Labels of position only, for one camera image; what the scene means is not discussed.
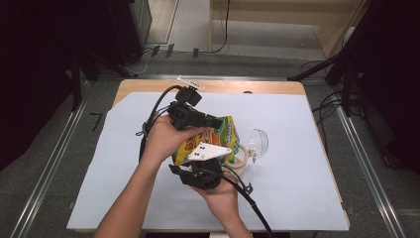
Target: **gray floor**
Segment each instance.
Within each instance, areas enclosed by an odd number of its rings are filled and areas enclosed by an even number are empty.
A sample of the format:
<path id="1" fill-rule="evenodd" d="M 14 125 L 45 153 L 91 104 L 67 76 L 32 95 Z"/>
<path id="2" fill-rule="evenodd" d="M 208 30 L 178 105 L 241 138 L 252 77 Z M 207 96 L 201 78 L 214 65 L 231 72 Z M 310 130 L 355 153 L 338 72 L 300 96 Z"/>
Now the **gray floor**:
<path id="1" fill-rule="evenodd" d="M 309 68 L 317 60 L 307 51 L 306 58 L 292 55 L 276 57 L 228 56 L 200 54 L 196 59 L 192 54 L 173 53 L 170 58 L 165 52 L 156 57 L 146 55 L 128 66 L 134 71 L 144 71 L 141 78 L 154 78 L 154 75 L 218 75 L 259 77 L 266 80 L 283 80 L 301 70 Z M 104 113 L 111 108 L 121 77 L 109 69 L 102 69 L 98 82 L 93 83 L 86 107 L 69 141 L 61 162 L 29 229 L 27 237 L 91 237 L 66 230 L 71 209 L 68 206 L 76 200 L 87 167 L 93 157 L 96 142 L 100 135 L 104 118 L 98 128 L 92 129 L 97 116 L 91 112 Z M 319 106 L 330 88 L 323 80 L 322 70 L 303 82 L 312 108 Z M 47 163 L 58 137 L 65 126 L 71 109 L 71 97 L 68 97 L 57 109 L 55 115 L 45 126 L 28 152 L 9 167 L 0 172 L 0 237 L 9 237 L 19 216 L 24 209 L 44 166 Z M 420 237 L 420 177 L 408 170 L 388 168 L 366 122 L 353 117 L 356 128 L 363 141 L 369 159 L 374 165 L 380 181 L 399 212 L 407 237 Z M 328 137 L 329 160 L 339 191 L 348 209 L 351 228 L 349 232 L 319 232 L 317 237 L 389 237 L 388 230 L 377 208 L 366 178 L 356 159 L 355 152 L 336 113 L 325 119 Z M 312 237 L 313 232 L 293 232 L 292 237 Z"/>

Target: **white paper sheet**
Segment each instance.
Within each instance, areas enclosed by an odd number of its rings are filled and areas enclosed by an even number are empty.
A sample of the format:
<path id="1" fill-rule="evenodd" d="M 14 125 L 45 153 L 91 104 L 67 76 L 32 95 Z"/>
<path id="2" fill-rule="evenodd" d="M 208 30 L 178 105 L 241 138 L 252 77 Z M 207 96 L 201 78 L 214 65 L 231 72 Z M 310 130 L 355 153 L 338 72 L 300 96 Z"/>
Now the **white paper sheet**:
<path id="1" fill-rule="evenodd" d="M 241 144 L 254 128 L 266 131 L 264 158 L 251 160 L 242 179 L 272 230 L 348 230 L 327 159 L 304 95 L 200 93 L 196 109 L 214 116 L 232 115 Z M 96 229 L 132 175 L 141 137 L 160 93 L 133 92 L 109 111 L 89 170 L 68 221 L 68 229 Z M 174 100 L 170 93 L 160 104 Z M 162 164 L 144 229 L 223 230 L 205 201 Z M 264 230 L 240 197 L 240 213 L 250 230 Z"/>

